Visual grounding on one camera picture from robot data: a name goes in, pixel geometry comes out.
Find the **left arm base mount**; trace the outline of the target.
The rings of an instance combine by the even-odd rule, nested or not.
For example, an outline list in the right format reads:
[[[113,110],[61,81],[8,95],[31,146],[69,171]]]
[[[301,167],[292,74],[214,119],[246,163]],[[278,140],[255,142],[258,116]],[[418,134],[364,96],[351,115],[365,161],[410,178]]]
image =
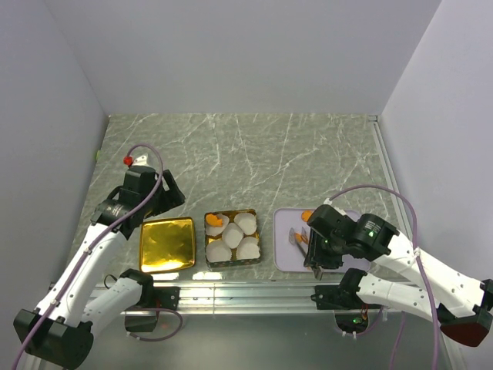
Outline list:
[[[127,333],[144,341],[170,338],[181,329],[183,317],[178,312],[180,288],[156,288],[153,296],[125,311]]]

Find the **lilac plastic tray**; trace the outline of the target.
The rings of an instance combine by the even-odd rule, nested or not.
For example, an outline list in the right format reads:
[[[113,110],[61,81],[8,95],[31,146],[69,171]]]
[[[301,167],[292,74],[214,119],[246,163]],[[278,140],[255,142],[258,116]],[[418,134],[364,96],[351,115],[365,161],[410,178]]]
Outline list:
[[[273,213],[273,249],[274,263],[282,272],[312,272],[304,267],[304,256],[296,244],[290,242],[290,231],[302,234],[303,230],[309,234],[309,228],[302,219],[303,208],[280,208]],[[346,211],[352,220],[361,215],[353,210]],[[370,269],[371,263],[363,259],[356,259],[350,255],[342,257],[343,265],[337,269],[325,269],[327,273],[345,273],[349,268],[358,268],[364,271]]]

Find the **orange fish cookie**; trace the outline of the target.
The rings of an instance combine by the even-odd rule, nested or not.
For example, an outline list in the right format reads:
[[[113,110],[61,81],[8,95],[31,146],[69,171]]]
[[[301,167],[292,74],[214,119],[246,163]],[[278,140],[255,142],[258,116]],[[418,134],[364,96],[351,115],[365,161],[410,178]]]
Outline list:
[[[205,221],[211,227],[222,227],[224,225],[223,218],[216,214],[207,214]]]

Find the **metal tongs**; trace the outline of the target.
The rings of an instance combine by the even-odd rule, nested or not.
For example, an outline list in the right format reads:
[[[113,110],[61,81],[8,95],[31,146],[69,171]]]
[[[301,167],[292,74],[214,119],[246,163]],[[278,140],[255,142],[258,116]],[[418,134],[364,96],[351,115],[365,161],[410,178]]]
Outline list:
[[[304,267],[308,270],[311,270],[314,274],[314,277],[318,280],[321,281],[323,277],[323,270],[318,267],[318,266],[312,266],[307,263],[307,251],[304,249],[302,244],[307,244],[309,242],[309,239],[306,234],[303,233],[297,233],[293,228],[290,228],[289,234],[288,234],[288,239],[289,242],[296,246],[298,251],[301,253],[303,259],[304,259]]]

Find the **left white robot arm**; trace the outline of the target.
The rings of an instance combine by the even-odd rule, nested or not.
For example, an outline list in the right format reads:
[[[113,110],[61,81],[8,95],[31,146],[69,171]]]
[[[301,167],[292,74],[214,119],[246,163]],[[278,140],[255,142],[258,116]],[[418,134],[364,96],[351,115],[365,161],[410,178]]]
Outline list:
[[[64,369],[78,368],[98,333],[121,312],[158,311],[153,277],[135,269],[120,274],[100,297],[91,293],[109,262],[146,218],[185,202],[169,170],[132,165],[91,216],[85,238],[49,293],[13,325],[24,351]]]

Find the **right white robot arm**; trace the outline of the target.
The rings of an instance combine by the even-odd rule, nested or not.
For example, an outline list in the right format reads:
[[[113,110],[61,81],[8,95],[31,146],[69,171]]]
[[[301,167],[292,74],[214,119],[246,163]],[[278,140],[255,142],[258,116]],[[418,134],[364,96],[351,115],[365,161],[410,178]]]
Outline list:
[[[492,326],[492,281],[464,275],[425,251],[386,220],[363,214],[358,220],[327,204],[309,212],[304,266],[320,278],[343,258],[364,259],[407,279],[400,284],[352,267],[336,288],[316,287],[312,300],[321,310],[387,306],[429,321],[459,344],[475,348]]]

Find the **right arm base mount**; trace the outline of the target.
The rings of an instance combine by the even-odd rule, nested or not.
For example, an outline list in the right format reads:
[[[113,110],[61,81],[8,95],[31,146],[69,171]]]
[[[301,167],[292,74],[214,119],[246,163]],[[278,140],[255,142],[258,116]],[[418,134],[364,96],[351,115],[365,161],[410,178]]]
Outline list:
[[[333,311],[336,329],[350,334],[362,334],[369,327],[368,305],[335,285],[316,285],[310,296],[318,311]]]

